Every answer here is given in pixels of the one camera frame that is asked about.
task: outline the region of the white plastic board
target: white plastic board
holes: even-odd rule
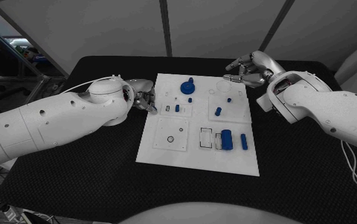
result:
[[[190,77],[195,90],[185,95],[179,86]],[[220,77],[177,74],[158,74],[155,81],[158,114],[146,115],[136,162],[259,176],[244,85],[221,81]],[[221,150],[221,130],[231,131],[231,150]],[[246,151],[240,144],[243,133]]]

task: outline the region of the black fabric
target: black fabric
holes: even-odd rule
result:
[[[156,73],[221,76],[228,62],[90,56],[80,59],[64,87],[112,74],[149,80]],[[321,63],[279,63],[287,71],[315,73],[339,89]],[[266,210],[302,223],[355,223],[357,186],[339,141],[312,119],[289,124],[276,113],[264,113],[254,102],[264,89],[247,88],[260,177],[135,163],[146,112],[132,109],[122,124],[18,158],[0,186],[0,201],[105,222],[169,203],[208,201]]]

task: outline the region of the black table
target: black table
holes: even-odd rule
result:
[[[112,74],[152,81],[156,73],[221,76],[227,63],[224,59],[90,56],[80,59],[64,87]],[[315,73],[339,90],[321,63],[279,63],[287,71]],[[247,88],[260,177],[135,163],[146,112],[132,108],[122,124],[18,158],[0,186],[0,201],[106,222],[169,203],[208,201],[266,210],[302,223],[355,223],[357,186],[339,141],[312,119],[289,124],[276,113],[264,113],[254,102],[264,89]]]

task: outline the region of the robotic hand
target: robotic hand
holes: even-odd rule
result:
[[[326,134],[357,146],[357,94],[332,91],[308,72],[286,72],[260,51],[237,58],[226,70],[236,67],[238,75],[226,74],[223,79],[253,88],[269,83],[256,100],[266,112],[273,109],[289,123],[309,116]]]
[[[93,81],[84,93],[64,91],[1,113],[0,164],[119,124],[132,106],[156,113],[152,82],[112,76]]]

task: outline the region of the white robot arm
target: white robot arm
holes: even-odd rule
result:
[[[156,113],[151,81],[103,79],[84,93],[63,92],[0,114],[0,164],[119,124],[132,106]]]
[[[266,94],[256,100],[264,111],[274,109],[289,123],[310,117],[326,134],[357,146],[357,94],[332,91],[308,72],[285,72],[260,51],[237,58],[226,70],[234,67],[238,75],[226,74],[226,80],[253,88],[269,82]]]

